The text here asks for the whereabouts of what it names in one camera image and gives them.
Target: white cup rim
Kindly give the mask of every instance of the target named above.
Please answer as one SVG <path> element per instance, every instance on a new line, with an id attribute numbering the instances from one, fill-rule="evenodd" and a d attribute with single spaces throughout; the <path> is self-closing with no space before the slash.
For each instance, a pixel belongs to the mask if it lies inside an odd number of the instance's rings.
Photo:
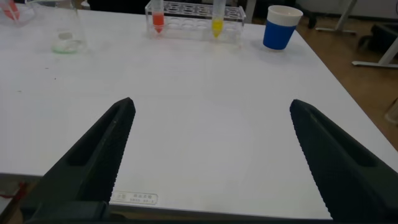
<path id="1" fill-rule="evenodd" d="M 288 10 L 288 11 L 290 11 L 291 14 L 280 12 L 279 11 L 280 9 Z M 271 11 L 272 13 L 278 14 L 280 16 L 289 16 L 289 17 L 303 16 L 302 11 L 300 11 L 296 8 L 290 7 L 290 6 L 269 6 L 268 11 Z"/>

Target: floor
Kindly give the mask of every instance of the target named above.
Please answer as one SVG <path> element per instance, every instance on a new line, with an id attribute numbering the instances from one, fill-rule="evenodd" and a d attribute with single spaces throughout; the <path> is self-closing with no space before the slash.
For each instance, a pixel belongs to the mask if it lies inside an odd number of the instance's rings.
<path id="1" fill-rule="evenodd" d="M 317 27 L 334 27 L 336 23 L 337 19 L 319 18 Z M 381 58 L 380 54 L 357 48 L 359 38 L 371 34 L 375 22 L 349 19 L 346 29 L 356 30 L 357 36 L 319 32 L 308 29 L 307 24 L 303 18 L 297 31 L 398 151 L 398 127 L 384 119 L 398 98 L 398 70 L 351 64 L 353 60 L 377 62 Z"/>

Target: red object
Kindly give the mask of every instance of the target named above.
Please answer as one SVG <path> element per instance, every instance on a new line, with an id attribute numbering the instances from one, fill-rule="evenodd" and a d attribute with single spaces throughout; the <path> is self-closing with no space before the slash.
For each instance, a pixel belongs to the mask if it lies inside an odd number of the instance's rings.
<path id="1" fill-rule="evenodd" d="M 154 13 L 152 15 L 153 20 L 154 20 L 154 27 L 155 30 L 160 33 L 163 30 L 163 26 L 164 26 L 164 14 L 163 12 L 158 12 L 158 13 Z"/>
<path id="2" fill-rule="evenodd" d="M 17 6 L 15 5 L 14 0 L 8 0 L 8 5 L 7 4 L 0 4 L 1 9 L 4 11 L 5 15 L 14 20 L 14 16 L 12 16 L 12 12 L 14 13 L 16 19 L 19 19 L 19 11 Z"/>
<path id="3" fill-rule="evenodd" d="M 15 198 L 16 200 L 20 200 L 21 198 L 25 197 L 26 188 L 27 188 L 27 183 L 19 183 L 19 190 L 18 190 L 18 192 L 15 195 L 2 195 L 2 194 L 0 194 L 0 197 L 2 197 L 2 198 Z"/>

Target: test tube rack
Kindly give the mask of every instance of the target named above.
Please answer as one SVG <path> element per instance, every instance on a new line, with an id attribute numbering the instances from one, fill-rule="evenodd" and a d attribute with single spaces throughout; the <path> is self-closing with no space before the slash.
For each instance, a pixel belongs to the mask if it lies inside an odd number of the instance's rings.
<path id="1" fill-rule="evenodd" d="M 241 37 L 246 14 L 242 7 L 225 7 L 223 31 L 216 38 L 211 30 L 212 5 L 164 1 L 164 28 L 156 32 L 151 2 L 145 7 L 150 38 L 215 40 L 236 44 Z"/>

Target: white table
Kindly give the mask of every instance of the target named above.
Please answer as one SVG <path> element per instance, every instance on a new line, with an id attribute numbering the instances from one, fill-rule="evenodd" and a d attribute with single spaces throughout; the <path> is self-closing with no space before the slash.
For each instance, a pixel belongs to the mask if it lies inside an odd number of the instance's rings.
<path id="1" fill-rule="evenodd" d="M 51 53 L 34 22 L 0 27 L 3 174 L 44 175 L 127 96 L 137 113 L 114 190 L 157 194 L 146 207 L 330 218 L 290 118 L 296 98 L 398 170 L 395 149 L 296 32 L 275 52 L 259 25 L 236 46 L 147 39 L 144 16 L 80 15 L 86 55 Z"/>

